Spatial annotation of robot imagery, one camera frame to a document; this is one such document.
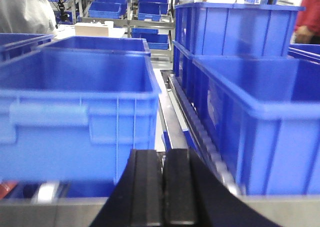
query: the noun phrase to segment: crate handle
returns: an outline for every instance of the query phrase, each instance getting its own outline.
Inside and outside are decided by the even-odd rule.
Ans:
[[[9,121],[18,126],[83,127],[89,123],[88,106],[12,103],[9,108]]]
[[[146,14],[146,15],[144,16],[144,19],[152,19],[152,18],[153,18],[152,15],[147,15],[147,14]]]

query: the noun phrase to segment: plastic crate rim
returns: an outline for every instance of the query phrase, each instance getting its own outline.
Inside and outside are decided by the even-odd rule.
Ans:
[[[28,57],[32,57],[35,55],[40,55],[42,50],[35,50],[30,53],[27,53],[22,56],[18,56],[15,58],[12,58],[8,61],[1,62],[0,68],[8,68],[15,62],[25,59]],[[157,82],[155,73],[153,71],[153,67],[151,64],[151,58],[150,56],[143,56],[146,66],[146,71],[148,74],[148,77],[150,79],[150,85],[151,85],[151,91],[145,91],[145,92],[138,92],[138,91],[105,91],[105,92],[90,92],[90,91],[57,91],[57,90],[18,90],[18,89],[1,89],[0,88],[0,97],[12,97],[12,95],[20,97],[29,97],[29,98],[46,98],[46,99],[70,99],[70,98],[86,98],[91,100],[108,100],[108,99],[126,99],[126,100],[135,100],[135,99],[149,99],[152,97],[158,97],[161,93],[160,86]]]
[[[177,49],[182,52],[189,60],[193,60],[195,55],[193,55],[189,50],[187,50],[182,44],[173,40],[173,45],[177,47]]]
[[[104,37],[104,36],[70,36],[64,39],[60,39],[58,41],[55,42],[50,42],[50,43],[46,43],[46,44],[42,44],[40,46],[37,46],[38,50],[41,50],[42,48],[44,49],[55,49],[55,50],[72,50],[73,52],[83,52],[83,51],[88,51],[88,50],[92,50],[90,48],[73,48],[73,47],[55,47],[55,46],[51,46],[54,43],[58,43],[58,42],[63,42],[63,41],[67,41],[69,39],[85,39],[85,38],[90,38],[92,40],[94,39],[108,39],[108,40],[115,40],[115,41],[142,41],[143,47],[145,49],[145,51],[138,51],[138,50],[112,50],[112,49],[95,49],[95,52],[99,52],[99,53],[113,53],[113,54],[122,54],[122,53],[128,53],[130,52],[131,54],[134,55],[138,55],[140,53],[145,53],[146,55],[151,54],[151,51],[149,49],[148,43],[145,39],[141,39],[141,38],[112,38],[112,37]]]
[[[11,50],[13,48],[29,45],[30,43],[52,40],[54,38],[53,34],[0,33],[0,37],[1,35],[31,35],[34,37],[0,45],[0,50]]]
[[[255,10],[268,10],[268,11],[304,11],[306,8],[302,6],[289,6],[289,5],[277,5],[277,4],[250,4],[250,3],[209,3],[209,2],[197,2],[197,3],[183,3],[178,4],[175,8],[227,8],[227,9],[255,9]]]

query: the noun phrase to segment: metal rack frame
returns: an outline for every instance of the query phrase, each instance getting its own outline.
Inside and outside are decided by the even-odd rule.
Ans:
[[[169,30],[169,49],[167,50],[152,49],[151,54],[153,58],[161,58],[161,57],[169,56],[170,62],[173,61],[172,39],[175,38],[176,21],[170,10],[167,16],[163,16],[163,21],[145,21],[145,20],[137,20],[136,18],[134,18],[135,16],[133,15],[133,8],[132,8],[133,0],[129,0],[127,3],[127,18],[125,19],[88,17],[89,7],[90,7],[90,3],[86,9],[83,9],[82,1],[79,1],[79,12],[80,12],[80,18],[82,22],[91,23],[93,21],[96,21],[96,22],[113,21],[115,26],[127,28],[128,37],[131,37],[132,28]]]

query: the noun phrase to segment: metal shelf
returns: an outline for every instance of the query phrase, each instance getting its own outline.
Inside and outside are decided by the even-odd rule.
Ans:
[[[81,19],[81,21],[85,22],[85,23],[91,23],[93,21],[95,21],[95,22],[100,21],[101,23],[104,23],[105,21],[113,21],[114,25],[117,27],[127,27],[128,26],[127,19],[83,17]]]
[[[175,28],[174,22],[162,22],[162,21],[145,21],[145,20],[129,20],[129,25],[134,27],[144,27],[147,29],[167,29],[172,30]]]
[[[63,3],[65,10],[70,9],[73,6],[73,0],[67,0],[66,2]],[[57,8],[58,4],[56,2],[50,2],[51,8],[55,11],[58,11],[59,9]]]

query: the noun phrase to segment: human hand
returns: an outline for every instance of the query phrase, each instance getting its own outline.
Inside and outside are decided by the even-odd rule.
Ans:
[[[310,31],[306,25],[300,26],[295,32],[295,42],[297,44],[309,44],[314,32]]]

